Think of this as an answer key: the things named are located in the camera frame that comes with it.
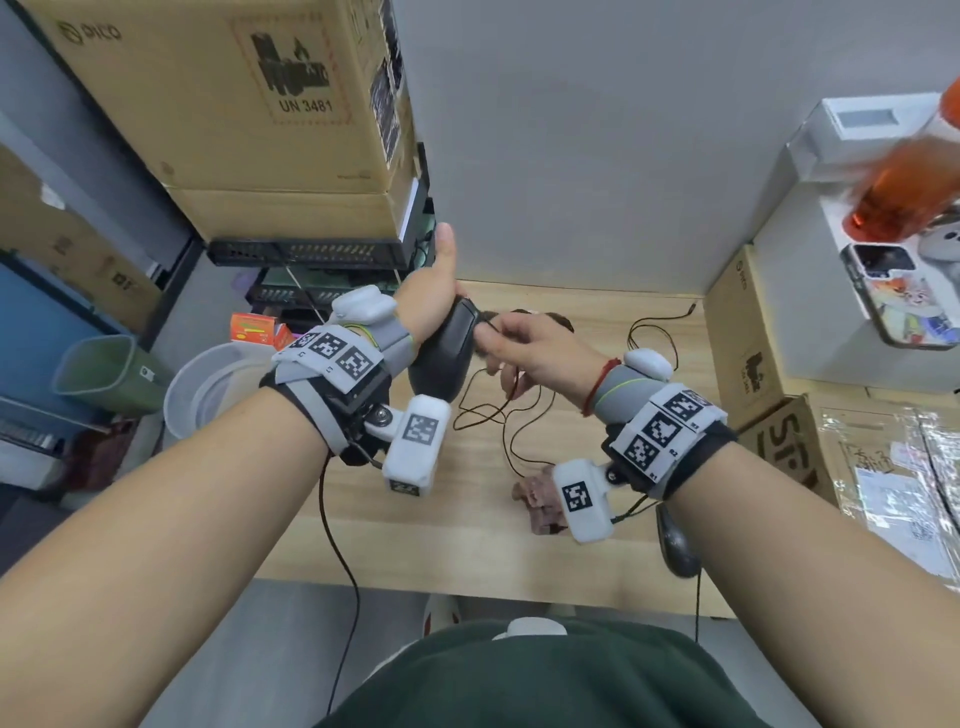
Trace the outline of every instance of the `floor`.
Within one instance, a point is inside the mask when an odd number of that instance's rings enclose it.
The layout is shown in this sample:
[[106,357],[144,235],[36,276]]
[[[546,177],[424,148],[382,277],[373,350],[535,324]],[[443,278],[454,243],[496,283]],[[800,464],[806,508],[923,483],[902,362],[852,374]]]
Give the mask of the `floor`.
[[[175,370],[228,338],[229,315],[249,310],[244,272],[202,258],[180,296],[154,352]],[[159,422],[152,427],[158,429]],[[125,470],[148,456],[139,449]],[[420,633],[424,595],[364,590],[360,625],[338,700],[383,659]],[[542,614],[542,604],[466,598],[465,619]],[[629,619],[693,634],[693,618],[583,609],[580,616]],[[305,728],[329,697],[353,615],[350,589],[257,580],[251,583],[203,648],[184,667],[143,722],[145,728]],[[702,619],[701,644],[724,667],[756,712],[774,728],[813,728],[816,721],[747,636],[739,622]]]

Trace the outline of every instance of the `plastic wrapped package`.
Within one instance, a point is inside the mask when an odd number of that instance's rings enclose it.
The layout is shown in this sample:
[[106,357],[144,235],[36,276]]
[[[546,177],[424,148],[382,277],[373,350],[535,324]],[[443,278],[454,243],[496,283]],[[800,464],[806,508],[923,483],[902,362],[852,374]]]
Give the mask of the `plastic wrapped package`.
[[806,395],[740,442],[960,593],[960,409]]

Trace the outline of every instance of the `red string bracelet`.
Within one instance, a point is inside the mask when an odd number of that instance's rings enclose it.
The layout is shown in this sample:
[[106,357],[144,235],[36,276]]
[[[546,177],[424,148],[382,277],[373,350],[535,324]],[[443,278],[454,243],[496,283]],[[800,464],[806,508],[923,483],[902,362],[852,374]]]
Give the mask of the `red string bracelet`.
[[600,376],[597,378],[596,384],[594,384],[592,389],[590,389],[590,393],[587,395],[587,400],[584,402],[584,408],[581,410],[584,417],[589,417],[590,415],[593,414],[593,407],[590,405],[590,403],[593,401],[593,395],[595,395],[597,393],[597,390],[600,389],[600,385],[603,384],[603,380],[607,378],[607,375],[610,373],[610,370],[613,367],[620,366],[622,363],[623,362],[620,361],[619,359],[611,359],[606,364],[604,364],[603,371],[600,372]]

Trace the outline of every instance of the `forearm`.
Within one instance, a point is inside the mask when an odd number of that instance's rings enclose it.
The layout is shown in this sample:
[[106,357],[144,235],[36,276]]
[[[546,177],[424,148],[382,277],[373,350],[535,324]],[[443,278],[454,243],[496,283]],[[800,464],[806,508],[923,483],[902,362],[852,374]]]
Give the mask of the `forearm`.
[[737,445],[670,499],[710,578],[824,725],[960,714],[960,598]]
[[261,390],[66,521],[0,580],[2,722],[136,723],[250,582],[326,456],[312,424]]

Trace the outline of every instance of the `orange bottle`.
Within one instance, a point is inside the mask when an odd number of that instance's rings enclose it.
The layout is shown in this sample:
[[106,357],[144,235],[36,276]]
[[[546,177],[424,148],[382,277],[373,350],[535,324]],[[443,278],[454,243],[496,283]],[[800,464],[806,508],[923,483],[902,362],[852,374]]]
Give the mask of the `orange bottle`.
[[923,230],[960,196],[960,79],[916,136],[898,144],[864,182],[844,220],[859,242],[896,243]]

